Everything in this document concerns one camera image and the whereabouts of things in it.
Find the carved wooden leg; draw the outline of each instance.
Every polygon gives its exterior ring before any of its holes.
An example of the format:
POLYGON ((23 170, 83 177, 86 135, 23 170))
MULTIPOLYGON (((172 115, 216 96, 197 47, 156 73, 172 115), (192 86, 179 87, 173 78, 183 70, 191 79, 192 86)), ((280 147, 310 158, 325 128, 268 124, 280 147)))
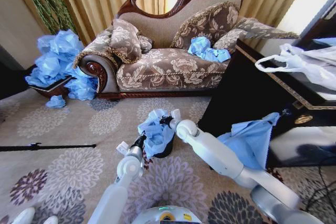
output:
POLYGON ((107 73, 105 68, 95 61, 89 61, 86 64, 86 69, 94 76, 97 76, 98 78, 97 93, 100 93, 105 88, 107 83, 107 73))

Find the black table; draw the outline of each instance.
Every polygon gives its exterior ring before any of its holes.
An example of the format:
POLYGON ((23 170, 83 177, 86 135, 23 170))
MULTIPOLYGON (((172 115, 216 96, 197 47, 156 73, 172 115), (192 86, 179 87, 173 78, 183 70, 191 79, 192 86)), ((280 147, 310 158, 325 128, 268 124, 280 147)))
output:
MULTIPOLYGON (((279 45, 286 42, 296 43, 284 39, 238 40, 236 52, 198 123, 199 128, 219 136, 230 132, 234 123, 258 120, 271 112, 282 115, 271 139, 295 127, 336 125, 335 91, 310 83, 301 73, 264 73, 255 67, 258 59, 280 53, 279 45)), ((265 62, 264 66, 277 67, 272 62, 265 62)), ((296 140, 292 139, 288 148, 293 148, 293 141, 296 140)), ((297 157, 280 160, 277 150, 270 149, 267 166, 318 165, 322 159, 336 154, 335 144, 297 142, 292 150, 297 157)), ((336 164, 336 158, 324 164, 336 164)))

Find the patterned carpet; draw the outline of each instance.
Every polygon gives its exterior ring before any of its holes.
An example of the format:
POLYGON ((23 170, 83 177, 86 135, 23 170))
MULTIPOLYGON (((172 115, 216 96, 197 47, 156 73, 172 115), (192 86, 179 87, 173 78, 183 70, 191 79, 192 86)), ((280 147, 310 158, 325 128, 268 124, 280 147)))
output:
MULTIPOLYGON (((183 118, 197 122, 209 98, 148 98, 106 101, 67 100, 63 109, 45 107, 47 99, 26 90, 0 101, 1 145, 92 144, 97 148, 7 152, 0 154, 0 224, 13 221, 34 206, 34 223, 56 214, 59 223, 87 223, 104 189, 114 181, 118 161, 115 148, 133 143, 136 126, 154 108, 180 108, 183 118)), ((323 168, 327 184, 335 167, 323 168)), ((274 169, 272 174, 303 199, 321 188, 316 167, 274 169)), ((191 147, 175 138, 164 159, 147 159, 144 176, 132 183, 121 223, 130 223, 142 210, 159 205, 189 208, 204 223, 271 223, 256 208, 249 191, 219 176, 198 158, 191 147)), ((323 197, 320 191, 316 197, 323 197)), ((309 211, 325 223, 336 216, 324 197, 309 211)))

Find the green plant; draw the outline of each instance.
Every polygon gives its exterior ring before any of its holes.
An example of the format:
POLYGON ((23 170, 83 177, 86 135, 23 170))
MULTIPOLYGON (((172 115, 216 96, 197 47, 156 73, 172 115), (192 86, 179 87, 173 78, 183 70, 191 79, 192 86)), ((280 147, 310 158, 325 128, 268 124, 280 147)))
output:
POLYGON ((33 0, 36 9, 51 34, 59 30, 71 29, 76 32, 75 25, 63 0, 33 0))

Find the black stick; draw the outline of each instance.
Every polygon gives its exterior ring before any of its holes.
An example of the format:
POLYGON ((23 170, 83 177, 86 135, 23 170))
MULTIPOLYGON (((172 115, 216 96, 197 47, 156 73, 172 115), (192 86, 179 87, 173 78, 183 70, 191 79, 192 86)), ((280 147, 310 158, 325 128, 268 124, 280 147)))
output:
POLYGON ((68 149, 68 148, 95 148, 96 144, 91 145, 50 145, 39 146, 41 143, 31 143, 27 146, 0 146, 0 152, 16 152, 16 151, 37 151, 50 149, 68 149))

